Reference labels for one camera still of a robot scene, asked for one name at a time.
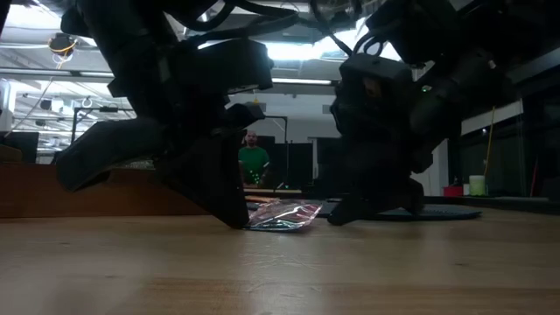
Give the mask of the black monitor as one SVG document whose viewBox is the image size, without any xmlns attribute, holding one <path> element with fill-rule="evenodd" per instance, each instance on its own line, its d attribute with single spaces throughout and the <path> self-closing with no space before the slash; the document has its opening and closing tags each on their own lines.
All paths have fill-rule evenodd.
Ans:
<svg viewBox="0 0 560 315">
<path fill-rule="evenodd" d="M 0 131 L 0 144 L 20 150 L 25 163 L 35 164 L 39 145 L 38 132 Z"/>
</svg>

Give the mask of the dark blue round placemat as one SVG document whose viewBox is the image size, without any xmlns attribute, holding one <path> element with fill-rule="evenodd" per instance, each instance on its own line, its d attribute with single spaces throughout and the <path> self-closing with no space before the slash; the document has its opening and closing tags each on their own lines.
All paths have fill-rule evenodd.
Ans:
<svg viewBox="0 0 560 315">
<path fill-rule="evenodd" d="M 334 203 L 324 204 L 317 217 L 327 219 L 337 205 Z M 402 208 L 397 208 L 378 213 L 371 219 L 361 221 L 464 221 L 477 219 L 481 215 L 480 210 L 465 206 L 426 204 L 419 215 L 412 215 Z"/>
</svg>

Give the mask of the long ceiling light bar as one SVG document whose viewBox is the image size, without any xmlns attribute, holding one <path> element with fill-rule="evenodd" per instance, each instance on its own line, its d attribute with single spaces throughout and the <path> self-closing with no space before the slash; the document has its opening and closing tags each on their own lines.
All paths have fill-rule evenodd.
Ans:
<svg viewBox="0 0 560 315">
<path fill-rule="evenodd" d="M 331 86 L 331 80 L 314 80 L 314 79 L 292 79 L 292 78 L 272 78 L 275 84 L 284 85 L 309 85 L 309 86 Z"/>
</svg>

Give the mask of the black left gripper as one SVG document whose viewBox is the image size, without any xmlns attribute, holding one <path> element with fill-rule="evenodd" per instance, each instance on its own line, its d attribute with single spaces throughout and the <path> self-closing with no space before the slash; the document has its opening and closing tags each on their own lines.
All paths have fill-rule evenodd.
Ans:
<svg viewBox="0 0 560 315">
<path fill-rule="evenodd" d="M 57 157 L 57 180 L 69 192 L 97 185 L 113 168 L 163 152 L 168 136 L 192 145 L 155 163 L 161 182 L 227 226 L 244 228 L 249 211 L 235 134 L 262 119 L 263 112 L 244 105 L 227 109 L 230 94 L 202 93 L 181 84 L 172 71 L 179 53 L 107 56 L 115 76 L 109 90 L 126 97 L 141 118 L 96 123 Z"/>
</svg>

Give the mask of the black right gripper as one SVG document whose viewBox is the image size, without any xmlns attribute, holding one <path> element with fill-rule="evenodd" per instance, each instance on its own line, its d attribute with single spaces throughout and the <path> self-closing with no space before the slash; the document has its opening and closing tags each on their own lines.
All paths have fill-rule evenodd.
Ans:
<svg viewBox="0 0 560 315">
<path fill-rule="evenodd" d="M 410 174 L 432 165 L 438 136 L 417 134 L 410 112 L 388 103 L 334 103 L 331 113 L 340 133 L 332 150 L 331 191 L 353 195 L 327 221 L 343 226 L 395 208 L 419 215 L 424 187 Z"/>
</svg>

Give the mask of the wooden compartment tray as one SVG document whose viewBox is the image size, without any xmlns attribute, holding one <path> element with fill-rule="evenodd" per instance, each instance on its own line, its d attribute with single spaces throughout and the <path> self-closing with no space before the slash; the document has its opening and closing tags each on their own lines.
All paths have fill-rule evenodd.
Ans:
<svg viewBox="0 0 560 315">
<path fill-rule="evenodd" d="M 0 219 L 205 215 L 189 199 L 157 184 L 154 172 L 116 169 L 106 182 L 65 190 L 48 164 L 0 164 Z"/>
</svg>

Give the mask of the pale green cup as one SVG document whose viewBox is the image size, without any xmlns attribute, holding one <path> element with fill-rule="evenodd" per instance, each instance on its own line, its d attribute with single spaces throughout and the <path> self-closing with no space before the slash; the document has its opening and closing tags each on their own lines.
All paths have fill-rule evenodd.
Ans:
<svg viewBox="0 0 560 315">
<path fill-rule="evenodd" d="M 484 175 L 469 176 L 469 194 L 471 196 L 485 196 L 487 194 L 486 177 Z"/>
</svg>

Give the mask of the person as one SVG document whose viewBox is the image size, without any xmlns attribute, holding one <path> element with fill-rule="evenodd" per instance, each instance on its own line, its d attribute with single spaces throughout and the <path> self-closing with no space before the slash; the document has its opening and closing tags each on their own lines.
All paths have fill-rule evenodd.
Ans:
<svg viewBox="0 0 560 315">
<path fill-rule="evenodd" d="M 243 184 L 246 187 L 260 187 L 269 172 L 270 156 L 257 143 L 258 136 L 248 130 L 244 137 L 244 146 L 238 151 L 238 162 L 241 167 Z"/>
</svg>

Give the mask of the round black ceiling fixture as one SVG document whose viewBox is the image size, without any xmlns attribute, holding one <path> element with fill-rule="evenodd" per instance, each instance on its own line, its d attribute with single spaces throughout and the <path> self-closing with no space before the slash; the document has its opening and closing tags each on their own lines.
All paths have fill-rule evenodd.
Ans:
<svg viewBox="0 0 560 315">
<path fill-rule="evenodd" d="M 65 33 L 56 33 L 47 42 L 49 50 L 60 57 L 70 57 L 78 40 Z"/>
</svg>

